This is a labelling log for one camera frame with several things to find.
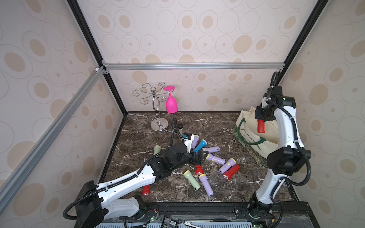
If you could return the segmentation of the red flashlight white rim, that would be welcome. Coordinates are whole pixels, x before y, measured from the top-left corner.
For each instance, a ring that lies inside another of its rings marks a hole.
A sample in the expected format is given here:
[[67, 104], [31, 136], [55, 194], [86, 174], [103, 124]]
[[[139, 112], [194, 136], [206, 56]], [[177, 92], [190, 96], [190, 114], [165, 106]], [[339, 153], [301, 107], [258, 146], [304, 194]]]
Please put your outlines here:
[[264, 120], [258, 120], [257, 121], [257, 132], [259, 134], [265, 133], [265, 122], [264, 122]]

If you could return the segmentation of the green flashlight yellow rim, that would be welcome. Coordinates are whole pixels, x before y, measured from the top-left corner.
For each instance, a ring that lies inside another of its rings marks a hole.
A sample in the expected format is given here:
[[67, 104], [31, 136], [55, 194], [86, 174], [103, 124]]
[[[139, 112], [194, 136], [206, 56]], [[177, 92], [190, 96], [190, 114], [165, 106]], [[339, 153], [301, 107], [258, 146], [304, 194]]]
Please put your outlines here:
[[195, 191], [200, 189], [201, 187], [200, 184], [194, 178], [190, 170], [185, 171], [183, 175], [189, 181], [189, 183], [192, 185]]

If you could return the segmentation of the cream tote bag green handles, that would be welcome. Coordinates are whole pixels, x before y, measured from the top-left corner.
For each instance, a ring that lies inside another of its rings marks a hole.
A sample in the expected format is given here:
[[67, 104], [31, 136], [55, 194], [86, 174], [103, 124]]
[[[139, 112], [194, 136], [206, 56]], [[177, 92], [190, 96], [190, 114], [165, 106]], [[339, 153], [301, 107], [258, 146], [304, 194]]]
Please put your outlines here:
[[249, 150], [255, 163], [267, 167], [268, 155], [279, 147], [279, 129], [277, 121], [265, 122], [265, 132], [258, 133], [258, 121], [255, 119], [255, 107], [242, 110], [235, 127], [235, 136]]

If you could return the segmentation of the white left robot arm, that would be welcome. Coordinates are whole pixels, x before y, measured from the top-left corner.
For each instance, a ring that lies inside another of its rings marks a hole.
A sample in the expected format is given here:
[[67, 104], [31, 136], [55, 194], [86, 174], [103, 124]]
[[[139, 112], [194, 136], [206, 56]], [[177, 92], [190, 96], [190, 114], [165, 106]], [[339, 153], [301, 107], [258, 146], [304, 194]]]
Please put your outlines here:
[[103, 220], [140, 215], [144, 209], [140, 199], [130, 198], [126, 202], [121, 197], [169, 177], [172, 172], [186, 164], [202, 165], [208, 152], [190, 152], [190, 147], [182, 142], [168, 147], [145, 161], [142, 167], [123, 177], [95, 184], [88, 181], [83, 185], [75, 201], [63, 212], [66, 219], [75, 219], [77, 228], [94, 228]]

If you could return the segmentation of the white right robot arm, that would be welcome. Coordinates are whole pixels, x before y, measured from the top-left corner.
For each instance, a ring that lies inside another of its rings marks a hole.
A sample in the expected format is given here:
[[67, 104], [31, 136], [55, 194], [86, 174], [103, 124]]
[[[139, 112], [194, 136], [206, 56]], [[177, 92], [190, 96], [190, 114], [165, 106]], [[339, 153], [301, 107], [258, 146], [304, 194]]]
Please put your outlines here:
[[267, 175], [248, 206], [249, 213], [260, 215], [270, 212], [283, 183], [304, 186], [309, 182], [311, 152], [305, 149], [299, 136], [293, 97], [265, 94], [255, 118], [260, 124], [276, 120], [279, 127], [279, 147], [268, 155]]

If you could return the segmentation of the purple flashlight back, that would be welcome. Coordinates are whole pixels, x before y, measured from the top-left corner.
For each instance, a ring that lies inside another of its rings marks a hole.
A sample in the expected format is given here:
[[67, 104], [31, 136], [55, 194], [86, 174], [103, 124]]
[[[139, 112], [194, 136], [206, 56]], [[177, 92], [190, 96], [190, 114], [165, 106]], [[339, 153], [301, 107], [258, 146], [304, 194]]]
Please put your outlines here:
[[200, 137], [198, 135], [194, 135], [194, 139], [192, 140], [191, 149], [194, 150], [199, 141]]

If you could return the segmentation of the blue flashlight white rim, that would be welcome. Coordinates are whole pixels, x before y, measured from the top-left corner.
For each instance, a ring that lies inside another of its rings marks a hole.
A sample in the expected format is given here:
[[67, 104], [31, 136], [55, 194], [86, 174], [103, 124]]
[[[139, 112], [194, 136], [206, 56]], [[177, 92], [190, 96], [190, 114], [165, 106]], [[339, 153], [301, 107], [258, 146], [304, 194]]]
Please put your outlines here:
[[194, 152], [198, 153], [202, 148], [204, 148], [207, 145], [207, 142], [205, 140], [201, 140], [201, 142], [195, 147]]

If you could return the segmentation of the purple flashlight middle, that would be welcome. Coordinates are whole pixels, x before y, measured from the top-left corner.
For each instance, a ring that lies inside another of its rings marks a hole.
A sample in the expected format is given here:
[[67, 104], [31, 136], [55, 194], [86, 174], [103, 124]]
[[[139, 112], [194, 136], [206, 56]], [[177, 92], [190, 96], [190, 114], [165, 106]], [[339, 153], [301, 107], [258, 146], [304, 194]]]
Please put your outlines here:
[[206, 160], [215, 162], [215, 163], [220, 164], [220, 165], [224, 165], [225, 164], [225, 160], [224, 159], [222, 159], [220, 157], [217, 157], [215, 155], [212, 155], [211, 153], [208, 153], [208, 155], [206, 157]]

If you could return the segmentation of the purple flashlight front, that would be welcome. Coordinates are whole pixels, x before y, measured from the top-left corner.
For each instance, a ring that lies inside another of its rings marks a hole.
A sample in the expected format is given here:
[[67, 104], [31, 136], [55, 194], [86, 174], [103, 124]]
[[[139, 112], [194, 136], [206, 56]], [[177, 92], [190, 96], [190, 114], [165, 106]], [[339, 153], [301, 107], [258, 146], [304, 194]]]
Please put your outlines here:
[[213, 191], [212, 187], [210, 186], [210, 184], [208, 182], [208, 178], [207, 178], [206, 174], [199, 175], [199, 180], [203, 184], [203, 187], [204, 187], [207, 195], [208, 196], [214, 195], [214, 191]]

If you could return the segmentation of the purple flashlight lying sideways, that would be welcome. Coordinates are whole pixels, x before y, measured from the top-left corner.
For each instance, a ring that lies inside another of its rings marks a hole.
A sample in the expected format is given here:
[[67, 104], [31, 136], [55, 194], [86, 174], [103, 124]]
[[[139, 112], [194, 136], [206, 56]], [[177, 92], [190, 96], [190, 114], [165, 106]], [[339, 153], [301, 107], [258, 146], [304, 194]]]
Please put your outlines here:
[[220, 147], [218, 147], [218, 146], [215, 146], [215, 147], [204, 147], [204, 148], [202, 148], [202, 150], [205, 151], [205, 152], [207, 152], [207, 153], [211, 153], [211, 154], [217, 153], [217, 152], [220, 152], [221, 151]]

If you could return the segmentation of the chrome glass holder stand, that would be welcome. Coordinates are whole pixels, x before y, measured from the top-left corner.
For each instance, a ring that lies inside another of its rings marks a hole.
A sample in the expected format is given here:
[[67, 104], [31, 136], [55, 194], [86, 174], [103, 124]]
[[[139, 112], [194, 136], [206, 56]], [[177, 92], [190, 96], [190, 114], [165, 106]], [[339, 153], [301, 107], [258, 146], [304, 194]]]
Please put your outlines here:
[[133, 96], [141, 97], [140, 103], [143, 105], [152, 104], [152, 108], [155, 111], [155, 117], [151, 121], [151, 129], [155, 132], [164, 132], [168, 127], [168, 121], [161, 117], [160, 106], [161, 102], [165, 102], [167, 99], [163, 97], [167, 92], [163, 92], [165, 83], [161, 82], [157, 85], [151, 85], [150, 83], [144, 83], [139, 89], [133, 91]]

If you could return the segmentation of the pink plastic wine glass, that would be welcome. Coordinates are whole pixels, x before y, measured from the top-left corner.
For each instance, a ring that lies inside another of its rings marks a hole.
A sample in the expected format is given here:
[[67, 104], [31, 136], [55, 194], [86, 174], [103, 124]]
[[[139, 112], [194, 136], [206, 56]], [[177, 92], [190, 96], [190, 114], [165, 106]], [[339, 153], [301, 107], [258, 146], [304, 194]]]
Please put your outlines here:
[[169, 114], [174, 114], [178, 112], [178, 104], [177, 101], [173, 98], [172, 92], [175, 90], [174, 86], [166, 86], [163, 88], [164, 91], [166, 91], [169, 95], [169, 97], [166, 100], [166, 111]]

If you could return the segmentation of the large red flashlight right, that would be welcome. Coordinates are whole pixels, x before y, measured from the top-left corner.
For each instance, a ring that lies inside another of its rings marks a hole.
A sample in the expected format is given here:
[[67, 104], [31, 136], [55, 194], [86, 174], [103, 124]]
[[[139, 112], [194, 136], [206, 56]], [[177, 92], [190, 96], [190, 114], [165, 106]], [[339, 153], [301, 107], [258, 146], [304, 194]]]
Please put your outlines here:
[[236, 174], [240, 170], [240, 166], [238, 164], [235, 164], [233, 167], [231, 167], [229, 170], [227, 170], [223, 177], [225, 180], [230, 180], [234, 174]]

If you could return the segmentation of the purple flashlight yellow button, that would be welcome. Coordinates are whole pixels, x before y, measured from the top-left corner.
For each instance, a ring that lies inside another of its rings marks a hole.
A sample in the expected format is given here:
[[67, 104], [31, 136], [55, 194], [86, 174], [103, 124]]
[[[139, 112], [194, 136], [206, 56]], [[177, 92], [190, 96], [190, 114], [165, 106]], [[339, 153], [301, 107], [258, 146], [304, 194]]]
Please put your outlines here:
[[220, 169], [219, 172], [221, 174], [224, 174], [226, 171], [228, 171], [231, 167], [233, 167], [236, 164], [236, 161], [233, 158], [230, 158]]

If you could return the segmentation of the black front frame rail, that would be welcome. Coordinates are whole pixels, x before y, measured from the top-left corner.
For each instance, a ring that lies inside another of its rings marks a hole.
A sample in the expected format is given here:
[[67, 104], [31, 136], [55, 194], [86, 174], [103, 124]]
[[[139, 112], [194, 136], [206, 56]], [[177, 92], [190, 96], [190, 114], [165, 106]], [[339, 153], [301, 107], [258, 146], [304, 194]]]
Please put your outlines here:
[[132, 216], [121, 213], [98, 220], [97, 228], [318, 228], [307, 202], [274, 204], [268, 214], [257, 218], [247, 202], [146, 203], [145, 210]]

